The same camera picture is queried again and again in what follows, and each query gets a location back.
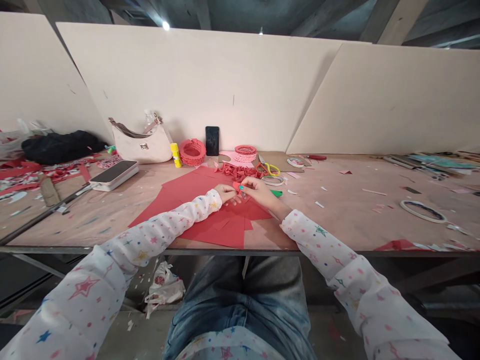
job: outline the white partition board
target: white partition board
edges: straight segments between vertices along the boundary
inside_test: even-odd
[[[17,118],[40,120],[60,134],[85,130],[113,140],[45,16],[0,12],[0,129],[18,130]]]
[[[480,51],[344,44],[292,154],[406,154],[480,143]]]
[[[339,40],[57,23],[102,116],[133,131],[156,110],[176,142],[285,151]]]

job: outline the wooden tabletop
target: wooden tabletop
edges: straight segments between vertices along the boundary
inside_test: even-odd
[[[313,169],[299,173],[300,178],[288,178],[288,184],[272,187],[283,191],[281,200],[302,211],[316,223],[335,235],[355,251],[372,251],[392,240],[407,239],[424,245],[454,245],[450,239],[480,250],[480,197],[471,193],[455,193],[462,185],[480,184],[480,173],[464,178],[449,178],[438,182],[427,175],[394,165],[372,155],[327,155],[325,161],[313,160]],[[180,177],[194,168],[175,168],[172,161],[140,165],[140,171],[111,192],[91,190],[72,203],[69,214],[56,212],[28,231],[9,246],[27,247],[92,247],[113,238],[157,196],[162,184]],[[349,170],[352,174],[341,174]],[[95,176],[101,172],[95,164],[89,168]],[[60,196],[78,190],[81,177],[56,185]],[[401,187],[420,192],[411,193]],[[365,192],[368,189],[387,196]],[[5,236],[45,209],[43,202],[33,200],[38,191],[29,191],[25,198],[2,205],[0,236]],[[424,203],[444,214],[473,236],[464,235],[438,224],[416,217],[399,205],[402,200]],[[319,202],[324,208],[315,204]],[[32,206],[22,217],[10,214]],[[245,232],[246,250],[297,250],[295,243],[279,228],[275,219],[253,221],[253,230]],[[169,249],[228,249],[223,246],[177,238]]]

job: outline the hand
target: hand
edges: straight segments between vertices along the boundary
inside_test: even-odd
[[[260,179],[250,176],[246,177],[241,182],[240,191],[251,196],[257,203],[266,207],[274,213],[280,221],[283,221],[283,219],[292,212],[292,209],[277,199],[269,187]]]
[[[229,200],[233,205],[237,205],[237,203],[240,204],[242,202],[242,198],[237,195],[237,191],[230,185],[218,184],[213,189],[218,192],[221,203],[225,204],[226,206],[229,204],[227,202]]]

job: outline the scissors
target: scissors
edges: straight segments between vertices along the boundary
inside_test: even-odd
[[[263,171],[265,171],[265,172],[266,172],[268,175],[270,175],[270,176],[278,176],[278,175],[280,175],[280,170],[279,170],[279,168],[276,167],[276,166],[273,166],[272,164],[266,163],[265,160],[264,160],[264,158],[263,158],[260,154],[258,155],[258,159],[260,160],[260,162],[258,163],[257,166],[255,166],[255,170],[257,170],[257,171],[259,171],[259,172],[261,172],[261,173],[262,173]],[[276,173],[271,172],[271,171],[270,171],[270,167],[271,167],[272,169],[276,170]]]

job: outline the green paper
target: green paper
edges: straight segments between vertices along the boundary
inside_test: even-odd
[[[277,198],[281,197],[284,192],[283,191],[277,191],[277,190],[270,190],[273,195],[275,195]]]

